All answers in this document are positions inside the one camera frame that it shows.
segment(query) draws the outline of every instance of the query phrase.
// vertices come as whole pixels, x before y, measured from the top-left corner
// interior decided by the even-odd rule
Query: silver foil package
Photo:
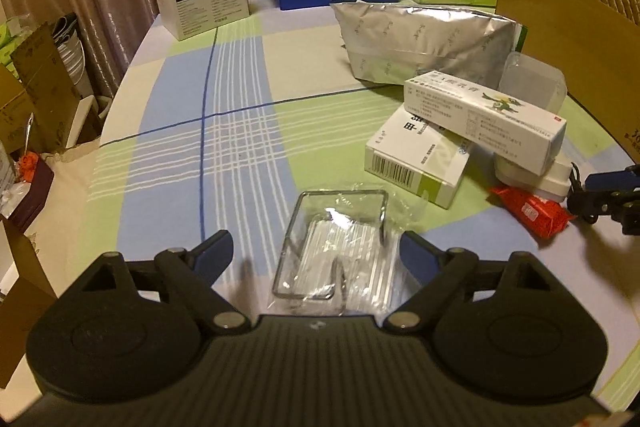
[[[403,84],[437,70],[496,89],[526,28],[480,10],[365,2],[333,4],[353,76]]]

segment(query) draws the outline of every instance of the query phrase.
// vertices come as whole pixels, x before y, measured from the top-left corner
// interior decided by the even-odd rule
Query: plaid tablecloth
[[[249,315],[266,311],[278,252],[300,190],[380,183],[364,144],[402,100],[399,87],[351,74],[329,7],[281,12],[251,0],[252,16],[177,42],[157,20],[107,120],[73,270],[107,250],[151,259],[229,230],[235,256],[216,289]],[[572,100],[564,148],[583,176],[629,157]],[[484,259],[536,254],[606,330],[598,396],[626,407],[640,387],[638,239],[601,219],[537,241],[488,189],[491,155],[476,148],[453,206],[428,205],[420,233]]]

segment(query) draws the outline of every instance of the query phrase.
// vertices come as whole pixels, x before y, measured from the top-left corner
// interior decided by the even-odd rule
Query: floor
[[[95,140],[62,155],[47,155],[47,164],[55,174],[53,184],[46,206],[31,223],[26,235],[34,244],[56,295],[64,292],[79,275],[71,273],[67,259],[78,247],[78,232],[84,218],[97,150],[98,140]],[[0,415],[10,421],[39,396],[23,357],[7,388],[0,390]]]

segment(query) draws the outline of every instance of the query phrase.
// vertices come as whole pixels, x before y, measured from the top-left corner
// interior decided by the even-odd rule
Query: ribbed black surface
[[[15,423],[47,427],[570,427],[592,399],[518,407],[451,381],[416,337],[369,317],[263,317],[219,337],[175,385],[136,401],[75,405],[44,397]]]

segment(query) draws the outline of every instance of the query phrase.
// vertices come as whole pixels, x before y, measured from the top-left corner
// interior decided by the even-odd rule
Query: tablecloth
[[[74,272],[103,251],[151,259],[227,229],[234,260],[215,289],[255,317],[299,192],[382,183],[364,172],[364,144],[401,88],[353,78],[330,7],[283,12],[275,0],[250,0],[250,9],[181,42],[160,19],[149,29],[104,128]],[[567,99],[561,115],[564,150],[583,176],[632,163],[577,103]],[[478,147],[452,207],[428,205],[418,231],[483,259],[516,250],[542,259],[604,328],[609,358],[596,395],[625,408],[640,387],[639,239],[602,218],[537,241],[488,196],[494,185],[492,156]]]

